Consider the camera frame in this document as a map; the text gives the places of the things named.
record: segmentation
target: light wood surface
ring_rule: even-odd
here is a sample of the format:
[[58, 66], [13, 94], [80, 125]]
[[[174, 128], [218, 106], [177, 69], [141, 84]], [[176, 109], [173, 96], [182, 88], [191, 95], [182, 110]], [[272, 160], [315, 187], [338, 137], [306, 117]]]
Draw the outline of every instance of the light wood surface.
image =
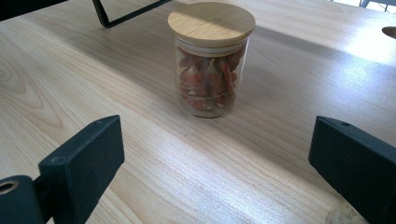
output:
[[[103, 1], [111, 20], [148, 1]], [[0, 22], [0, 178], [120, 114], [126, 161], [89, 223], [325, 223], [342, 198], [307, 160], [317, 115], [396, 146], [394, 15], [322, 0], [230, 0], [256, 18], [231, 114], [178, 105], [172, 1], [111, 29], [92, 1]]]
[[189, 4], [169, 15], [174, 35], [201, 47], [239, 44], [253, 32], [253, 15], [241, 7], [217, 2]]

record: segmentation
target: black plastic bracket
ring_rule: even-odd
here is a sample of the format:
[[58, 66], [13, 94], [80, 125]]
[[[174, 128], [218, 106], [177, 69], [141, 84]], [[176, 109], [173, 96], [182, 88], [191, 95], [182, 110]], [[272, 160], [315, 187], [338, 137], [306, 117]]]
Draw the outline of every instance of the black plastic bracket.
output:
[[133, 17], [136, 17], [136, 16], [138, 16], [140, 14], [143, 14], [143, 13], [145, 13], [147, 11], [150, 11], [150, 10], [156, 8], [156, 7], [160, 7], [161, 5], [163, 5], [163, 4], [167, 3], [167, 2], [170, 2], [172, 0], [159, 0], [159, 1], [157, 1], [155, 3], [152, 3], [152, 4], [150, 4], [150, 5], [146, 6], [146, 7], [142, 7], [142, 8], [140, 8], [140, 9], [138, 9], [138, 10], [132, 12], [132, 13], [129, 13], [129, 14], [123, 16], [123, 17], [120, 17], [120, 18], [118, 18], [118, 19], [116, 19], [114, 21], [109, 21], [108, 20], [108, 16], [106, 14], [105, 8], [103, 7], [103, 5], [102, 5], [100, 0], [92, 0], [92, 1], [93, 1], [93, 5], [95, 6], [96, 13], [97, 13], [97, 15], [99, 17], [99, 22], [103, 26], [105, 26], [106, 28], [111, 28], [111, 27], [113, 27], [115, 25], [118, 25], [118, 24], [120, 24], [122, 22], [128, 21], [128, 20], [130, 20]]
[[309, 161], [370, 223], [396, 223], [396, 147], [337, 119], [317, 117]]
[[124, 162], [120, 117], [99, 119], [38, 164], [0, 180], [0, 223], [85, 223]]

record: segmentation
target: glass container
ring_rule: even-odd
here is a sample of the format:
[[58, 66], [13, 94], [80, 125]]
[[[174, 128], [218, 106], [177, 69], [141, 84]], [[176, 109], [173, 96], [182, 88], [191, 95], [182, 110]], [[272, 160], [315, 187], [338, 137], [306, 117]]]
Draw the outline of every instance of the glass container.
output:
[[254, 17], [241, 7], [197, 3], [172, 12], [175, 82], [181, 107], [201, 118], [231, 112], [242, 81]]

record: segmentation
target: bamboo lid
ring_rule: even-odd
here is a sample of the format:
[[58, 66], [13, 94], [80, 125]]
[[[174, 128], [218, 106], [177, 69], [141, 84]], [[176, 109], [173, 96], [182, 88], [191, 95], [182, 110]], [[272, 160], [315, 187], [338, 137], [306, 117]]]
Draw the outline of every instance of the bamboo lid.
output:
[[168, 18], [174, 35], [201, 47], [226, 47], [245, 40], [256, 25], [253, 15], [224, 3], [205, 2], [187, 5]]

